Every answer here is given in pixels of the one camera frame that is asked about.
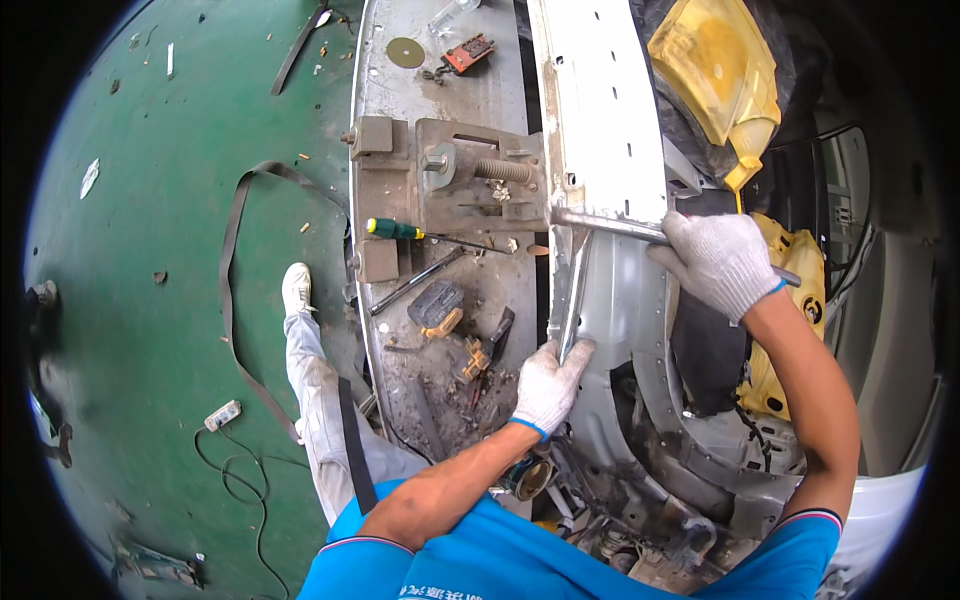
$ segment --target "green floor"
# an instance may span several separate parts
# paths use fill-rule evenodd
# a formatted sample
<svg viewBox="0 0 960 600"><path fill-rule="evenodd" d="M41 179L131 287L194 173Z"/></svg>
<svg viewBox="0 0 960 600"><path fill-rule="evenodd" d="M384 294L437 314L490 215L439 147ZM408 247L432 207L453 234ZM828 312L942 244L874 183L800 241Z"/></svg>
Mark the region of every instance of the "green floor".
<svg viewBox="0 0 960 600"><path fill-rule="evenodd" d="M336 3L354 19L354 32L361 6ZM125 534L178 558L205 555L205 592L127 574L120 586L128 597L283 597L254 553L259 508L227 495L191 439L207 415L237 398L243 414L231 427L236 439L257 453L305 462L220 340L217 263L233 189L261 160L297 160L298 170L346 203L347 152L339 137L348 128L353 65L339 57L356 43L347 25L333 18L315 31L283 93L269 93L315 8L305 0L157 0L81 81L50 147L25 277L28 284L53 279L63 307L61 348L44 376L74 428L73 467L52 470L101 548L108 535ZM170 41L176 74L168 81ZM323 69L315 76L317 62ZM119 89L110 94L113 80ZM81 200L81 179L95 158L100 177ZM337 209L294 184L254 181L233 270L235 338L248 368L294 419L279 288L292 262L313 268L324 346L362 393L341 295L344 227ZM168 273L164 284L153 282L156 271ZM202 446L217 463L235 450L212 435ZM236 467L259 485L250 461ZM295 595L327 525L308 472L278 462L266 468L263 556Z"/></svg>

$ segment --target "gloved hand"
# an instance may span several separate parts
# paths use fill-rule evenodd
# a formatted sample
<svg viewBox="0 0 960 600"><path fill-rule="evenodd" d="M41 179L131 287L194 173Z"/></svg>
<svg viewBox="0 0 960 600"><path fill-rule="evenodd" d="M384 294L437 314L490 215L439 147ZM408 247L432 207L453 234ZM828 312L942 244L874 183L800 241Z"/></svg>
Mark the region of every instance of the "gloved hand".
<svg viewBox="0 0 960 600"><path fill-rule="evenodd" d="M581 340L564 364L557 362L557 343L547 342L523 363L517 386L516 410L510 420L533 427L546 440L564 422L577 395L577 383L596 345Z"/></svg>
<svg viewBox="0 0 960 600"><path fill-rule="evenodd" d="M670 211L660 228L673 248L650 245L647 255L731 323L740 323L758 300L783 285L770 267L760 229L747 215L687 219Z"/></svg>

